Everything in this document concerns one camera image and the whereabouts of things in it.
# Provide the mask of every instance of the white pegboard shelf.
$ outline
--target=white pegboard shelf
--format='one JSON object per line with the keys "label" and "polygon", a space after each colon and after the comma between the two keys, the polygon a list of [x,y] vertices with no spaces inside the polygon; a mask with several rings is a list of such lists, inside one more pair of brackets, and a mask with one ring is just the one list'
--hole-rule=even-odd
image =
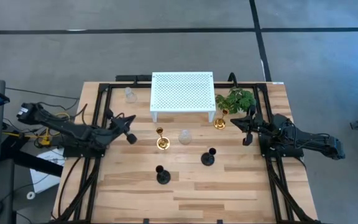
{"label": "white pegboard shelf", "polygon": [[212,72],[153,72],[150,112],[207,112],[212,122],[216,112]]}

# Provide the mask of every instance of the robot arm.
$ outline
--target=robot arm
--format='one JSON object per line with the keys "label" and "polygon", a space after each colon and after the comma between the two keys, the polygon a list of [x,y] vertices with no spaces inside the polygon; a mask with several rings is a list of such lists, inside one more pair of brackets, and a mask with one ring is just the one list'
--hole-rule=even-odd
{"label": "robot arm", "polygon": [[75,147],[101,152],[121,134],[127,136],[130,144],[134,144],[137,141],[136,137],[129,132],[129,126],[135,119],[135,115],[114,117],[111,110],[107,111],[106,115],[111,122],[108,129],[72,123],[69,118],[52,115],[40,103],[23,103],[17,118],[25,124],[41,124],[61,132],[65,136],[64,141],[60,143],[63,147]]}
{"label": "robot arm", "polygon": [[311,134],[300,131],[287,117],[275,114],[271,123],[266,123],[262,117],[255,114],[251,107],[245,118],[231,119],[242,132],[247,133],[243,145],[252,142],[251,132],[259,133],[262,153],[266,156],[279,152],[286,157],[303,156],[302,149],[322,153],[331,159],[344,159],[345,153],[341,142],[328,134]]}

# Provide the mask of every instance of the black metal frame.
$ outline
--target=black metal frame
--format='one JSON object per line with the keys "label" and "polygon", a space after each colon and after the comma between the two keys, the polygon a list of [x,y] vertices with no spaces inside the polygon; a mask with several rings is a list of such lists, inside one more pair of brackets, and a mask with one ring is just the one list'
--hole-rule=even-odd
{"label": "black metal frame", "polygon": [[[118,77],[118,79],[121,79],[122,81],[124,81],[124,77]],[[150,80],[151,76],[149,77],[148,75],[145,75],[143,79]],[[101,99],[102,99],[102,95],[105,91],[106,91],[107,95],[106,95],[106,102],[104,105],[104,111],[106,111],[110,107],[112,90],[114,88],[125,88],[125,87],[151,88],[151,83],[138,83],[138,81],[137,81],[138,78],[136,76],[134,77],[134,80],[135,81],[131,84],[128,84],[128,83],[112,83],[112,84],[101,83],[101,84],[99,84],[98,95],[96,97],[96,106],[94,109],[92,124],[96,125],[98,122],[99,112],[100,112],[100,107],[101,107]],[[267,89],[266,83],[238,83],[236,76],[233,73],[230,74],[228,81],[231,83],[215,83],[214,87],[215,88],[231,88],[231,87],[235,86],[235,87],[239,87],[239,88],[251,88],[252,91],[254,92],[254,97],[257,102],[257,112],[259,114],[262,114],[262,107],[260,104],[261,99],[259,98],[259,92],[261,91],[263,93],[263,100],[265,102],[268,121],[270,122],[272,120],[273,114],[272,114],[272,109],[270,107],[269,94],[268,94],[268,89]],[[105,128],[106,125],[107,125],[107,118],[106,118],[106,113],[104,112],[103,117],[102,117],[102,127]],[[276,219],[277,223],[285,223],[285,222],[295,223],[290,202],[287,200],[285,200],[285,208],[287,211],[288,220],[282,219],[282,214],[281,214],[281,210],[280,210],[280,204],[278,202],[278,194],[277,194],[277,189],[276,189],[277,181],[279,181],[281,183],[281,187],[279,186],[279,189],[281,191],[288,192],[288,187],[287,187],[287,180],[285,178],[284,166],[283,166],[281,156],[277,155],[275,158],[276,158],[276,162],[277,162],[278,175],[280,178],[279,178],[279,180],[275,180],[273,177],[269,176],[269,184],[270,184],[270,191],[272,193],[272,202],[273,202],[275,219]],[[271,157],[265,157],[265,160],[266,160],[268,172],[273,172],[275,174],[275,171],[272,166]],[[97,172],[99,172],[100,162],[101,162],[101,158],[95,159],[95,162],[94,162],[95,167],[94,168],[97,168]],[[81,175],[80,188],[82,188],[82,186],[84,186],[84,183],[88,176],[89,166],[90,166],[90,158],[85,158],[83,172]],[[89,198],[88,198],[88,207],[86,209],[86,219],[85,220],[87,220],[87,221],[90,221],[91,217],[92,217],[97,181],[98,181],[97,178],[95,178],[95,180],[93,181],[93,183],[91,185],[91,190],[90,190]],[[79,220],[80,213],[81,213],[81,204],[79,206],[77,206],[77,208],[75,210],[74,220]]]}

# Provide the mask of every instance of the wooden tabletop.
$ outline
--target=wooden tabletop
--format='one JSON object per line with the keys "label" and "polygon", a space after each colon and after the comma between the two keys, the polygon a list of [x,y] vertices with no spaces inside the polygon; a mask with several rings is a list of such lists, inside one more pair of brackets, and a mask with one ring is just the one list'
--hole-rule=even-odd
{"label": "wooden tabletop", "polygon": [[[93,117],[98,85],[99,82],[86,82],[83,86],[78,110],[88,104],[87,123],[91,123]],[[273,114],[292,119],[285,86],[274,83],[267,86]],[[227,126],[223,130],[215,129],[208,122],[207,113],[160,113],[158,123],[153,123],[150,89],[134,88],[133,92],[137,101],[129,104],[125,102],[124,89],[113,89],[111,109],[116,114],[136,114],[131,131],[138,141],[130,145],[125,136],[121,136],[106,151],[98,176],[93,223],[142,223],[144,218],[149,218],[150,223],[216,223],[218,219],[224,223],[275,223],[265,160],[260,155],[257,135],[254,134],[250,146],[243,146],[245,134],[229,122],[230,118],[244,117],[244,113],[225,117]],[[215,89],[215,94],[227,95],[228,92],[229,89]],[[166,151],[156,146],[157,127],[162,127],[163,136],[170,139],[171,145]],[[189,130],[193,138],[189,145],[178,141],[183,129]],[[217,153],[215,163],[207,167],[202,165],[200,157],[211,147]],[[53,210],[55,216],[62,183],[74,161],[75,158],[66,160]],[[78,191],[83,161],[77,163],[67,181],[62,210]],[[305,168],[293,158],[283,158],[283,162],[290,193],[306,214],[317,218]],[[158,165],[171,173],[172,179],[166,185],[156,181]],[[286,218],[280,193],[279,197],[282,216]],[[86,195],[82,218],[87,202]]]}

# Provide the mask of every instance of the potted plant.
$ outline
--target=potted plant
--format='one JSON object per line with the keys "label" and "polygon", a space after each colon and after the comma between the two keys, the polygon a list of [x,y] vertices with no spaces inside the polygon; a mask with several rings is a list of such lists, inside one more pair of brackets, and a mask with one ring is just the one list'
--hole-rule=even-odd
{"label": "potted plant", "polygon": [[250,105],[256,104],[254,95],[250,91],[235,87],[230,89],[227,97],[217,95],[215,100],[221,110],[228,109],[230,114],[247,111]]}

